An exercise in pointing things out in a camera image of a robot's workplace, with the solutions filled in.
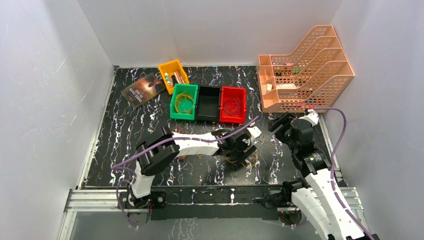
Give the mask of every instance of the black marble tabletop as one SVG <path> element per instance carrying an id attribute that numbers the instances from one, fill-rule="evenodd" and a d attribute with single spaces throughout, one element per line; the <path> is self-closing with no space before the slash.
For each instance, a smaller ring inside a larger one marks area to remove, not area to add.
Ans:
<path id="1" fill-rule="evenodd" d="M 278 185 L 299 176 L 292 163 L 288 147 L 268 132 L 270 119 L 275 113 L 262 113 L 260 92 L 255 66 L 201 66 L 184 67 L 192 84 L 232 86 L 246 88 L 247 113 L 245 122 L 259 116 L 256 126 L 262 131 L 257 141 L 257 163 L 253 168 L 236 166 L 219 156 L 190 155 L 175 159 L 161 174 L 156 175 L 153 186 L 244 186 Z M 149 73 L 161 78 L 157 68 L 119 68 L 116 70 L 112 91 L 106 107 L 84 188 L 110 188 L 119 180 L 129 179 L 126 171 L 111 170 L 136 153 L 136 146 L 157 127 L 180 126 L 185 134 L 204 134 L 219 128 L 234 128 L 238 124 L 198 122 L 170 119 L 171 96 L 165 90 L 137 109 L 121 95 L 121 90 Z M 317 148 L 328 154 L 319 125 L 314 127 Z M 135 163 L 127 165 L 135 169 Z"/>

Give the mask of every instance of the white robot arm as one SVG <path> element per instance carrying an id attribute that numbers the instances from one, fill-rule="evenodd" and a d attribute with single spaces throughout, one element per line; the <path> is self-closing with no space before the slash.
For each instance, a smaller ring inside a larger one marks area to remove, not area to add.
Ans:
<path id="1" fill-rule="evenodd" d="M 317 124 L 318 114 L 313 109 L 307 110 L 300 118 L 287 112 L 269 124 L 268 130 L 288 145 L 293 163 L 304 178 L 283 182 L 279 195 L 303 212 L 321 239 L 369 240 L 348 214 L 352 211 L 331 178 L 330 161 L 314 147 L 312 127 Z M 319 202 L 312 196 L 310 188 Z"/>
<path id="2" fill-rule="evenodd" d="M 241 128 L 242 126 L 239 126 L 232 131 L 220 129 L 205 134 L 181 134 L 170 131 L 168 127 L 162 127 L 153 132 L 149 139 L 137 147 L 138 152 L 166 138 L 178 139 L 161 145 L 138 158 L 135 168 L 137 175 L 129 189 L 131 195 L 129 203 L 133 206 L 145 205 L 146 199 L 143 200 L 143 197 L 150 195 L 155 175 L 163 171 L 177 157 L 185 155 L 226 156 L 238 163 L 243 162 L 257 149 L 254 142 L 261 135 L 258 127 L 247 127 L 232 137 L 214 141 L 237 132 Z"/>

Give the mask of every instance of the wire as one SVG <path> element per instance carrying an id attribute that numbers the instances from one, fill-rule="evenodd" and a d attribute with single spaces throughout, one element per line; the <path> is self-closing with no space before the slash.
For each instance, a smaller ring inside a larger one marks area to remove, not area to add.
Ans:
<path id="1" fill-rule="evenodd" d="M 290 219 L 288 219 L 287 217 L 285 217 L 281 214 L 278 215 L 278 218 L 282 218 L 283 221 L 289 223 L 290 225 L 294 225 L 294 223 Z"/>
<path id="2" fill-rule="evenodd" d="M 181 126 L 176 125 L 176 126 L 174 126 L 172 128 L 171 132 L 175 132 L 177 134 L 183 134 L 184 133 L 184 130 L 183 130 L 183 128 Z"/>
<path id="3" fill-rule="evenodd" d="M 254 164 L 252 165 L 252 158 L 251 159 L 249 159 L 249 163 L 250 163 L 250 165 L 251 166 L 249 166 L 249 164 L 246 166 L 245 165 L 245 163 L 244 162 L 242 162 L 241 164 L 243 165 L 243 167 L 245 167 L 246 169 L 252 169 L 254 166 L 256 166 L 256 163 L 258 163 L 258 151 L 256 150 L 255 151 L 255 155 L 254 155 L 254 157 L 253 157 L 253 159 L 254 159 Z"/>
<path id="4" fill-rule="evenodd" d="M 127 170 L 133 176 L 137 176 L 136 171 L 134 171 L 134 170 L 132 170 L 131 168 L 128 168 L 128 167 L 117 167 L 114 170 Z"/>
<path id="5" fill-rule="evenodd" d="M 371 235 L 371 233 L 367 230 L 367 228 L 362 225 L 362 223 L 357 219 L 357 217 L 349 210 L 347 209 L 346 205 L 343 203 L 342 199 L 340 198 L 339 194 L 336 192 L 336 185 L 335 185 L 335 178 L 334 178 L 334 169 L 336 167 L 335 164 L 335 160 L 334 160 L 334 155 L 336 153 L 337 148 L 339 147 L 340 142 L 342 141 L 343 136 L 345 135 L 345 131 L 346 131 L 346 126 L 348 124 L 348 121 L 346 120 L 346 115 L 345 113 L 337 108 L 337 107 L 320 107 L 320 108 L 315 108 L 315 111 L 318 110 L 335 110 L 337 112 L 339 112 L 341 114 L 341 116 L 343 117 L 343 129 L 341 130 L 341 134 L 340 137 L 337 140 L 337 143 L 334 146 L 334 149 L 331 152 L 331 169 L 330 169 L 330 178 L 331 178 L 331 188 L 334 192 L 335 198 L 337 198 L 337 201 L 340 203 L 340 205 L 342 206 L 342 208 L 345 209 L 346 213 L 350 216 L 350 218 L 352 218 L 352 220 L 362 229 L 362 231 L 365 233 L 365 235 L 370 239 L 370 240 L 374 240 L 374 237 Z"/>
<path id="6" fill-rule="evenodd" d="M 191 107 L 188 110 L 181 110 L 180 109 L 180 104 L 182 103 L 182 101 L 185 100 L 184 102 L 186 103 L 187 101 L 191 101 Z M 193 104 L 194 104 L 194 99 L 193 96 L 188 93 L 187 91 L 183 91 L 182 93 L 178 94 L 176 96 L 175 99 L 175 111 L 179 114 L 192 114 L 193 112 Z"/>
<path id="7" fill-rule="evenodd" d="M 232 136 L 240 133 L 241 131 L 247 129 L 258 118 L 259 118 L 259 116 L 255 116 L 250 122 L 246 123 L 240 129 L 238 129 L 238 130 L 236 130 L 236 131 L 234 131 L 234 132 L 232 132 L 232 133 L 230 133 L 228 135 L 225 135 L 223 137 L 216 138 L 216 139 L 202 139 L 202 138 L 198 138 L 198 137 L 188 137 L 188 136 L 177 136 L 177 137 L 170 137 L 170 138 L 164 139 L 164 140 L 162 140 L 162 141 L 160 141 L 160 142 L 158 142 L 158 143 L 156 143 L 156 144 L 148 147 L 144 151 L 142 151 L 142 152 L 140 152 L 140 153 L 138 153 L 138 154 L 136 154 L 136 155 L 128 158 L 127 160 L 122 161 L 119 164 L 116 164 L 115 166 L 112 167 L 112 169 L 114 170 L 116 168 L 123 167 L 125 164 L 130 163 L 130 162 L 136 160 L 138 157 L 143 156 L 144 154 L 146 154 L 147 152 L 151 151 L 152 149 L 157 148 L 158 146 L 161 146 L 162 144 L 165 144 L 167 142 L 171 142 L 171 141 L 175 141 L 175 140 L 194 140 L 194 141 L 200 141 L 200 142 L 205 142 L 205 143 L 214 143 L 214 142 L 219 142 L 219 141 L 225 140 L 225 139 L 230 138 L 230 137 L 232 137 Z"/>
<path id="8" fill-rule="evenodd" d="M 187 158 L 187 155 L 183 155 L 183 156 L 179 156 L 178 157 L 178 160 L 182 161 L 182 160 L 184 160 L 186 158 Z"/>
<path id="9" fill-rule="evenodd" d="M 224 156 L 224 158 L 225 158 L 225 160 L 227 160 L 227 162 L 229 162 L 230 164 L 234 164 L 234 163 L 236 163 L 236 162 L 237 162 L 237 160 L 235 160 L 235 161 L 230 161 L 230 160 L 227 158 L 227 156 Z"/>
<path id="10" fill-rule="evenodd" d="M 133 220 L 130 219 L 130 217 L 127 215 L 127 213 L 125 212 L 124 208 L 122 207 L 121 201 L 119 200 L 119 187 L 121 184 L 123 183 L 127 183 L 127 184 L 131 184 L 130 181 L 128 181 L 127 179 L 122 179 L 117 187 L 116 187 L 116 199 L 118 200 L 118 206 L 119 209 L 121 210 L 121 212 L 123 213 L 123 215 L 126 217 L 126 220 L 129 222 L 129 224 L 135 228 L 139 228 L 139 225 L 137 223 L 135 223 Z"/>

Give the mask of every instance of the plastic tray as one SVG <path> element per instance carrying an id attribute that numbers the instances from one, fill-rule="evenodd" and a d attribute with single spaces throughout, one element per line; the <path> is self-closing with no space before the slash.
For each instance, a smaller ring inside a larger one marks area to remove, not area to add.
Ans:
<path id="1" fill-rule="evenodd" d="M 175 84 L 178 84 L 174 82 L 174 86 L 171 86 L 167 83 L 167 80 L 165 78 L 165 73 L 168 73 L 168 76 L 171 78 L 174 73 L 179 70 L 181 73 L 181 77 L 184 80 L 186 84 L 189 84 L 189 78 L 187 77 L 186 72 L 183 70 L 183 66 L 181 66 L 180 60 L 175 59 L 167 63 L 163 63 L 159 66 L 157 66 L 159 69 L 160 75 L 162 76 L 162 80 L 165 83 L 166 90 L 168 91 L 169 95 L 172 95 L 174 92 Z"/>
<path id="2" fill-rule="evenodd" d="M 330 107 L 354 76 L 333 27 L 315 26 L 292 53 L 258 56 L 262 112 Z"/>
<path id="3" fill-rule="evenodd" d="M 223 86 L 221 91 L 220 116 L 222 123 L 244 124 L 246 118 L 246 89 Z"/>
<path id="4" fill-rule="evenodd" d="M 221 88 L 199 86 L 197 90 L 195 119 L 218 122 L 220 120 Z"/>
<path id="5" fill-rule="evenodd" d="M 196 115 L 196 99 L 198 97 L 198 88 L 199 86 L 193 84 L 175 84 L 173 88 L 174 94 L 171 98 L 170 104 L 170 118 L 171 119 L 182 119 L 182 120 L 194 120 Z M 183 92 L 189 93 L 193 97 L 193 101 L 183 100 L 179 103 L 179 106 L 176 106 L 177 96 Z M 176 107 L 179 107 L 180 110 L 189 110 L 192 108 L 191 113 L 178 113 Z"/>

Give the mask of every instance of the white wall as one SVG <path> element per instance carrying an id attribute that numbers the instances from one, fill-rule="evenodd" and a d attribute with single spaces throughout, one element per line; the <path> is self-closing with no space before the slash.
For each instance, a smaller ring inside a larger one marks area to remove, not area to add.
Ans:
<path id="1" fill-rule="evenodd" d="M 0 2 L 0 235 L 56 239 L 113 66 L 75 0 Z"/>
<path id="2" fill-rule="evenodd" d="M 334 104 L 348 118 L 343 175 L 372 232 L 422 239 L 424 2 L 344 0 L 331 23 L 356 73 Z M 325 120 L 335 143 L 341 117 Z"/>
<path id="3" fill-rule="evenodd" d="M 110 61 L 121 67 L 256 64 L 289 54 L 342 0 L 78 0 Z"/>

